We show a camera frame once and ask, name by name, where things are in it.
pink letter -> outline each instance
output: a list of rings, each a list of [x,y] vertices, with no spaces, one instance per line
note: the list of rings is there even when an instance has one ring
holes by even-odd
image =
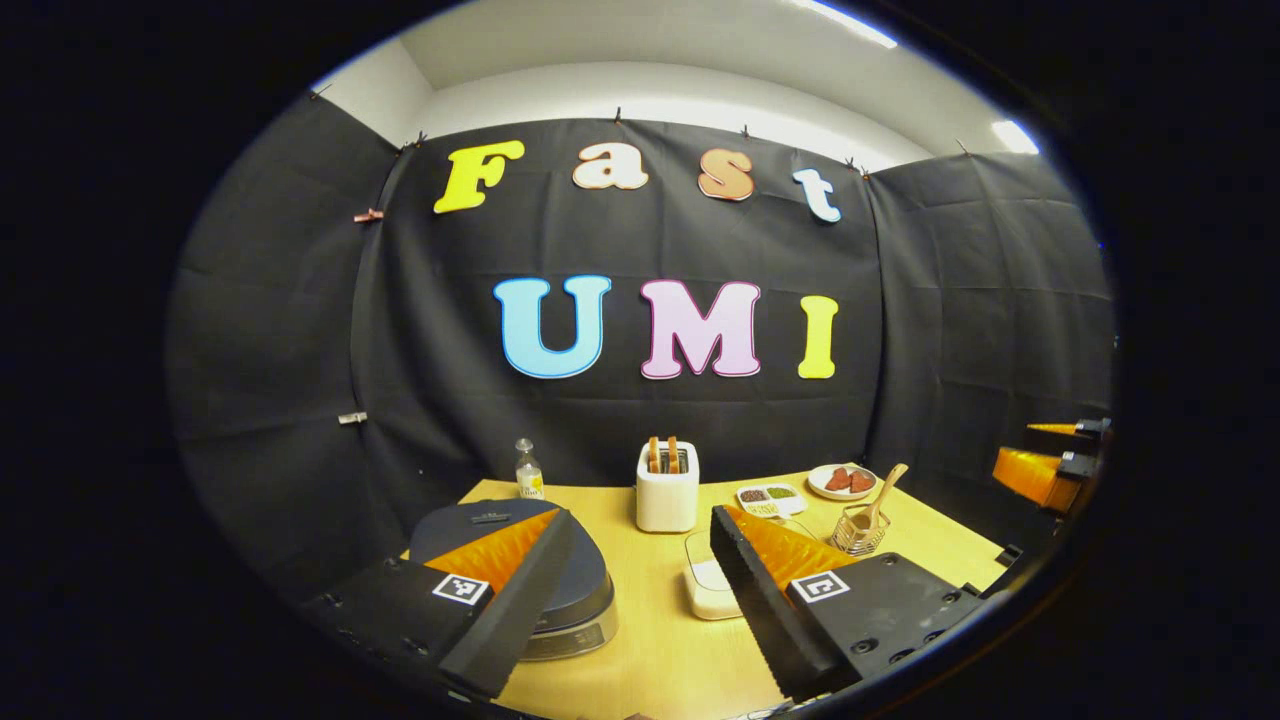
[[[649,281],[640,295],[653,306],[653,345],[649,361],[640,374],[654,380],[680,375],[676,342],[695,375],[703,374],[712,350],[721,352],[712,369],[717,375],[744,377],[760,372],[755,359],[754,318],[760,288],[744,282],[721,286],[712,309],[704,318],[694,305],[689,288],[680,281]]]

toaster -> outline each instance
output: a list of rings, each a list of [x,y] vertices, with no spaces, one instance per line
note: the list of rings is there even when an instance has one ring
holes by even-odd
[[[698,521],[698,448],[676,442],[678,473],[650,473],[649,445],[640,447],[636,461],[636,527],[646,533],[687,533]],[[672,459],[663,445],[659,466],[667,470]]]

black fabric backdrop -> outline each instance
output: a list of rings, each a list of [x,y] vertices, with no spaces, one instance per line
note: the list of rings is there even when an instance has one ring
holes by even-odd
[[[884,274],[879,473],[1023,550],[1052,519],[991,475],[1028,423],[1100,418],[1115,314],[1078,200],[1038,156],[937,158],[870,178]]]
[[[521,140],[475,209],[435,215],[453,150]],[[640,149],[648,184],[582,190],[577,151]],[[705,197],[699,158],[750,155],[755,193]],[[842,219],[809,211],[815,168]],[[360,225],[352,215],[385,211]],[[543,341],[573,340],[563,281],[603,274],[604,350],[540,380],[502,352],[494,284],[538,277]],[[684,281],[704,313],[758,284],[760,373],[640,374],[640,286]],[[831,379],[803,379],[800,299],[826,295]],[[398,553],[430,510],[513,475],[530,437],[547,480],[627,486],[652,434],[694,442],[704,482],[867,457],[997,542],[1047,519],[997,487],[996,446],[1028,421],[1107,406],[1110,293],[1079,208],[1038,158],[947,158],[865,182],[842,164],[707,128],[612,120],[456,133],[399,156],[323,97],[301,99],[228,172],[184,252],[168,365],[191,478],[250,564],[292,598]],[[677,352],[677,359],[684,357]],[[361,409],[369,421],[339,425]]]
[[[408,543],[360,429],[337,421],[356,407],[365,233],[352,215],[376,205],[394,152],[303,96],[227,172],[174,281],[166,366],[188,477],[248,564],[294,600]]]
[[[522,141],[526,154],[507,163],[484,204],[435,215],[449,152],[508,140]],[[648,183],[630,191],[575,186],[577,152],[596,142],[636,146]],[[699,159],[713,147],[750,155],[750,197],[714,200],[698,190]],[[791,471],[799,457],[819,464],[863,452],[879,374],[881,287],[858,174],[740,135],[612,120],[457,133],[411,150],[402,164],[356,297],[357,386],[381,473],[416,479],[424,469],[438,478],[436,459],[444,459],[466,469],[448,478],[461,493],[480,474],[513,479],[520,437],[534,441],[547,482],[579,486],[632,484],[649,436],[692,442],[704,482]],[[813,217],[791,178],[803,168],[817,168],[835,186],[840,223]],[[613,283],[603,299],[599,360],[556,380],[517,372],[503,356],[493,287],[513,277],[548,281],[543,341],[564,348],[575,318],[562,286],[575,274]],[[726,282],[759,286],[760,372],[731,378],[710,368],[694,375],[686,366],[675,379],[644,378],[652,324],[640,287],[657,278],[685,282],[703,313]],[[805,295],[840,304],[829,379],[804,379],[796,370]],[[425,510],[406,507],[410,515]]]

wooden spoon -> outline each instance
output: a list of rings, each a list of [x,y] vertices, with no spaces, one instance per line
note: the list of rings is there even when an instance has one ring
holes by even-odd
[[[850,518],[850,520],[854,523],[854,528],[858,528],[859,533],[868,533],[879,525],[879,503],[884,502],[884,496],[888,495],[888,491],[893,489],[893,483],[896,483],[897,479],[901,478],[905,473],[906,473],[905,464],[899,462],[897,465],[893,465],[893,469],[890,470],[888,477],[884,478],[884,487],[881,488],[879,497],[876,498],[876,502],[873,502],[870,507]]]

plate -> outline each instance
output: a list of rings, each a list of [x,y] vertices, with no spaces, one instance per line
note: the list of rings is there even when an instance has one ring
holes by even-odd
[[[867,468],[863,468],[861,465],[858,465],[855,462],[845,462],[844,465],[820,465],[809,471],[809,489],[820,495],[822,497],[831,500],[861,500],[868,495],[870,495],[881,483],[884,482],[876,473],[867,470],[868,473],[870,473],[872,478],[876,478],[876,483],[873,483],[870,488],[863,492],[849,492],[847,489],[827,489],[827,483],[831,482],[831,474],[836,471],[836,468],[844,468],[846,470],[867,470]]]

